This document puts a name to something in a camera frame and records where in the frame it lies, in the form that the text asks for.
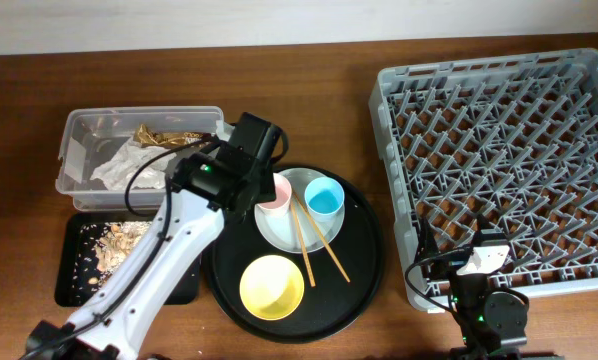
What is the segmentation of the pink plastic cup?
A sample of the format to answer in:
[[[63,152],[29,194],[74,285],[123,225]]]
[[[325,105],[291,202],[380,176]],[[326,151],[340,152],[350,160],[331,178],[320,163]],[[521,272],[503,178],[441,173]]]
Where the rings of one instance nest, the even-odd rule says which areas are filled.
[[[260,203],[257,208],[266,216],[284,216],[290,208],[292,197],[292,186],[288,179],[279,173],[273,174],[274,190],[276,199],[274,201]]]

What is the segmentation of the food scraps and rice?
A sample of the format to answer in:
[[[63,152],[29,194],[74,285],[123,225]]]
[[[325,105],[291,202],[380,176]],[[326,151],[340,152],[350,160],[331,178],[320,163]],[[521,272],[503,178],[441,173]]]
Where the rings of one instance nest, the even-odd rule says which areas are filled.
[[[84,262],[86,284],[99,290],[130,255],[149,229],[149,221],[105,222],[86,225],[85,249],[77,258]]]

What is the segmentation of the yellow bowl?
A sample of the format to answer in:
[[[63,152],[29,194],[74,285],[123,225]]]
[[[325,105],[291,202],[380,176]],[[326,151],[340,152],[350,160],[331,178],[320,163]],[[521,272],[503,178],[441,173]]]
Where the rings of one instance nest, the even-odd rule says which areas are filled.
[[[245,309],[265,321],[288,317],[301,304],[304,292],[305,281],[299,267],[279,255],[265,255],[251,262],[239,283]]]

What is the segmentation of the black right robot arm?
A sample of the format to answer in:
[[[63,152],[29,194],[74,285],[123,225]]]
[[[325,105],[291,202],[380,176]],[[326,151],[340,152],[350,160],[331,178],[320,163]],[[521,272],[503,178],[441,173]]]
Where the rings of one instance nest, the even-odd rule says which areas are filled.
[[[510,243],[484,216],[477,223],[468,244],[443,252],[432,225],[423,219],[416,260],[449,281],[448,307],[463,337],[463,346],[450,350],[451,359],[519,359],[519,348],[527,343],[529,300],[490,284],[489,276],[503,267]]]

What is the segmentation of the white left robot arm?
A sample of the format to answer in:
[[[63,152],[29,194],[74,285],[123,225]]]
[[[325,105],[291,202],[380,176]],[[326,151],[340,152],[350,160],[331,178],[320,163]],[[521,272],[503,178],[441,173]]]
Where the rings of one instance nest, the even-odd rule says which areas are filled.
[[[284,131],[243,113],[227,140],[181,159],[165,197],[130,255],[95,295],[55,326],[41,321],[26,359],[136,359],[156,315],[202,251],[257,204],[275,200],[272,167]]]

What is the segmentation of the gold snack wrapper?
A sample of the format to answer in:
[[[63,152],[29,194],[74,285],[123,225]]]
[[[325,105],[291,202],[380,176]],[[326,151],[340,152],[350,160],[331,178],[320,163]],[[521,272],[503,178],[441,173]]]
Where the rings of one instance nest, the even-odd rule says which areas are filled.
[[[150,130],[145,124],[141,124],[134,132],[133,140],[141,147],[163,147],[176,148],[183,145],[196,144],[204,142],[211,137],[211,133],[204,132],[155,132]]]

